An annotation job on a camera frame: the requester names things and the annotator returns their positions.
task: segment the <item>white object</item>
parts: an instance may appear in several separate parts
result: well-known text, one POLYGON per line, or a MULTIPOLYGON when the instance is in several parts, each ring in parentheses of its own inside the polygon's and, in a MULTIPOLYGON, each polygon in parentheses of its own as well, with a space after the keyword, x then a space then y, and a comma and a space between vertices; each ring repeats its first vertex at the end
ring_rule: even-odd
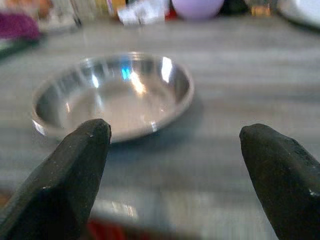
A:
POLYGON ((169 11, 169 0, 140 0, 118 9, 124 25, 152 24, 164 22, 169 11))
POLYGON ((72 14, 58 14, 52 10, 48 19, 38 20, 38 26, 41 33, 53 34, 57 32, 70 31, 77 28, 76 21, 72 14))
POLYGON ((51 0, 54 9, 63 14, 75 14, 70 0, 51 0))
POLYGON ((320 0, 278 0, 277 8, 290 20, 320 27, 320 0))

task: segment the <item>bottle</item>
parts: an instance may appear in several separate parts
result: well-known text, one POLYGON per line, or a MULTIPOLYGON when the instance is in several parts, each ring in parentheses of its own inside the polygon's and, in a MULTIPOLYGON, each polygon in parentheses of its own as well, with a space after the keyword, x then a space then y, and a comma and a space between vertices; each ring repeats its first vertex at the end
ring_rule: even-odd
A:
POLYGON ((277 8, 278 0, 244 0, 252 16, 270 16, 277 8))
POLYGON ((106 0, 95 0, 95 5, 100 16, 105 16, 108 14, 109 10, 106 0))

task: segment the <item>metal bowl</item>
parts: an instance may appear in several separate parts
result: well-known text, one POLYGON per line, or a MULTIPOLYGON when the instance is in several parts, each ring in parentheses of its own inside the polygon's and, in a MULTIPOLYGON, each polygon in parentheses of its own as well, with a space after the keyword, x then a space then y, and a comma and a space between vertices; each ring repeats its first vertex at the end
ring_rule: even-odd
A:
POLYGON ((85 59, 39 87, 32 121, 46 136, 63 139, 81 123, 101 118, 112 143, 154 133, 190 105, 194 83, 167 57, 127 53, 85 59))

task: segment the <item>red object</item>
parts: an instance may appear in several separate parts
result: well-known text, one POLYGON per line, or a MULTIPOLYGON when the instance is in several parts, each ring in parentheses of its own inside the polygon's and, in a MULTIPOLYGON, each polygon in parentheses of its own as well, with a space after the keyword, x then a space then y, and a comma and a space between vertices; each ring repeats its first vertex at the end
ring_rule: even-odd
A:
POLYGON ((126 240, 126 236, 119 226, 90 221, 87 227, 96 240, 126 240))
POLYGON ((169 13, 165 16, 165 20, 172 20, 177 18, 177 13, 173 8, 170 8, 169 13))

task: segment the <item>table surface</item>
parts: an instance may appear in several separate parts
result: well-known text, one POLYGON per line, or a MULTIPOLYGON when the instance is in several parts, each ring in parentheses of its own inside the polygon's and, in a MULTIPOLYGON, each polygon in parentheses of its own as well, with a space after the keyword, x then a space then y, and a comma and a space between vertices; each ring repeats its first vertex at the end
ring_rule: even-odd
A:
POLYGON ((264 123, 320 159, 320 33, 278 17, 124 27, 100 21, 0 62, 0 188, 15 190, 57 146, 32 127, 32 92, 84 57, 164 55, 195 81, 169 127, 112 145, 92 215, 216 240, 276 240, 244 164, 239 133, 264 123))

